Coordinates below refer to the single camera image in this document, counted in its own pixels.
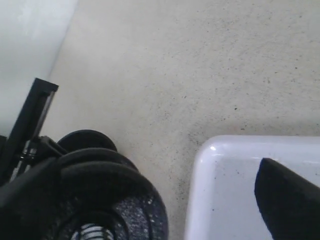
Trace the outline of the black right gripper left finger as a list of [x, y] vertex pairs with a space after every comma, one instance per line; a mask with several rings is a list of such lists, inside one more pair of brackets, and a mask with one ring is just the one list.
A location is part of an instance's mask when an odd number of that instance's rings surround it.
[[2, 240], [71, 240], [72, 205], [63, 182], [71, 163], [49, 158], [0, 188]]

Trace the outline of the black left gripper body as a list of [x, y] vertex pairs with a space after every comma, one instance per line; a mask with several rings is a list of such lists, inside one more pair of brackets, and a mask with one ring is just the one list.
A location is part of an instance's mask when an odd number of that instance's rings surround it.
[[59, 158], [67, 153], [48, 136], [36, 137], [25, 143], [6, 143], [0, 155], [0, 181], [11, 182], [43, 160]]

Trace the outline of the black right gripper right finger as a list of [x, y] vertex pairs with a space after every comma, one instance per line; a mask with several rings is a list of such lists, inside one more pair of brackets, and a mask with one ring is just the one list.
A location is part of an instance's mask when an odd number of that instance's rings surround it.
[[274, 240], [320, 238], [320, 188], [271, 158], [263, 158], [254, 183], [261, 217]]

